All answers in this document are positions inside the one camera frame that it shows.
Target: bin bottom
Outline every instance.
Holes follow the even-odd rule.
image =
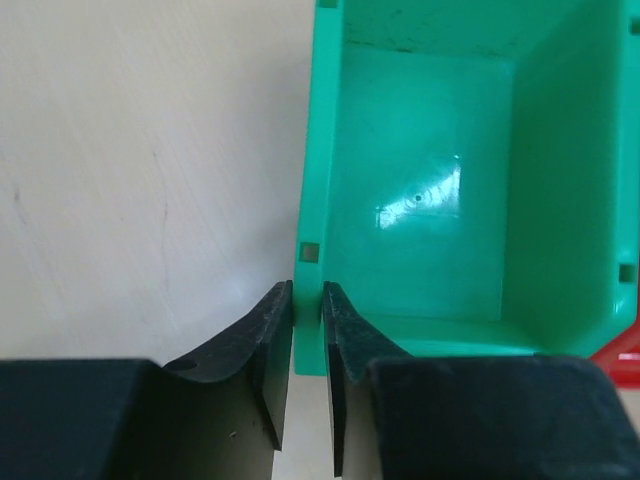
[[[420,357],[530,355],[535,342],[509,322],[452,321],[420,317],[362,315],[385,336]]]
[[[347,46],[341,81],[324,277],[363,312],[503,328],[512,65]]]

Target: table surface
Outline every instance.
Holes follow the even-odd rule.
[[[313,5],[0,4],[0,356],[163,363],[291,278]],[[331,478],[328,419],[292,377],[274,479]]]

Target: small hole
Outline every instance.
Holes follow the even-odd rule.
[[[171,370],[172,372],[186,372],[187,370],[193,370],[198,366],[198,363],[189,360],[188,358],[179,358],[173,362],[167,363],[164,368]]]
[[[318,263],[320,256],[320,245],[317,243],[300,244],[300,261],[307,263]]]
[[[636,283],[638,278],[638,269],[635,265],[623,263],[620,265],[618,280],[620,283]]]
[[[640,35],[640,17],[631,19],[629,30],[631,31],[631,35]]]

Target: scratch mark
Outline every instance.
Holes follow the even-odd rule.
[[[27,212],[24,209],[24,205],[22,205],[22,201],[20,200],[20,185],[16,185],[13,190],[13,204],[20,218],[20,221],[23,225],[27,225],[29,222],[27,221]]]
[[[164,287],[169,296],[171,303],[171,313],[175,316],[175,308],[173,306],[173,296],[171,295],[171,287],[169,285],[169,263],[167,261],[167,223],[169,221],[169,189],[167,187],[167,179],[158,160],[158,154],[153,151],[153,162],[160,173],[160,182],[162,183],[162,194],[164,197],[162,208],[162,227],[160,234],[160,254],[162,255],[162,267],[164,269]]]

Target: red plastic piece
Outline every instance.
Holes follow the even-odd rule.
[[[640,388],[640,301],[638,304],[635,323],[591,357],[618,388]]]

